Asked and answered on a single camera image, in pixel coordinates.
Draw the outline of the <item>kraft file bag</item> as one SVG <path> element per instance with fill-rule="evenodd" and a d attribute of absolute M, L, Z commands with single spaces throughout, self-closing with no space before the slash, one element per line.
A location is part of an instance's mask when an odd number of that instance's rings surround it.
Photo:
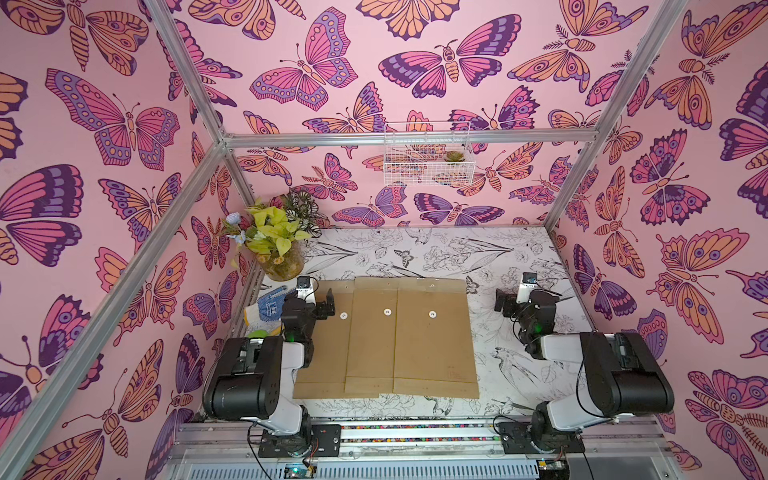
<path fill-rule="evenodd" d="M 460 399 L 479 397 L 463 280 L 399 281 L 393 392 Z"/>
<path fill-rule="evenodd" d="M 370 397 L 393 392 L 397 301 L 396 279 L 355 279 L 346 394 Z"/>
<path fill-rule="evenodd" d="M 324 300 L 328 290 L 333 293 L 336 314 L 316 322 L 313 357 L 307 368 L 297 372 L 294 399 L 358 398 L 345 392 L 354 282 L 321 281 L 317 300 Z"/>

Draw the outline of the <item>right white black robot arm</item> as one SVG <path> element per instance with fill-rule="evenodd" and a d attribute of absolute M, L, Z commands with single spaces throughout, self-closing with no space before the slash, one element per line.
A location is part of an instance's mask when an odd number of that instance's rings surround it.
<path fill-rule="evenodd" d="M 522 284 L 516 293 L 495 291 L 494 310 L 519 327 L 519 341 L 527 354 L 578 367 L 573 394 L 533 409 L 525 427 L 532 448 L 564 452 L 577 445 L 578 435 L 588 427 L 621 416 L 673 411 L 672 386 L 640 334 L 557 333 L 560 300 L 559 294 L 531 284 Z"/>

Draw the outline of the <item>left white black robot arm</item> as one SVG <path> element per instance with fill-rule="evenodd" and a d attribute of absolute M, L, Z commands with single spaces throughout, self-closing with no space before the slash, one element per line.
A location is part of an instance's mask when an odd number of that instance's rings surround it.
<path fill-rule="evenodd" d="M 313 359 L 316 323 L 334 315 L 332 290 L 318 303 L 293 292 L 283 304 L 281 334 L 226 341 L 203 395 L 206 415 L 261 426 L 263 457 L 321 453 L 329 445 L 330 432 L 313 426 L 308 410 L 294 401 L 293 393 L 296 374 Z"/>

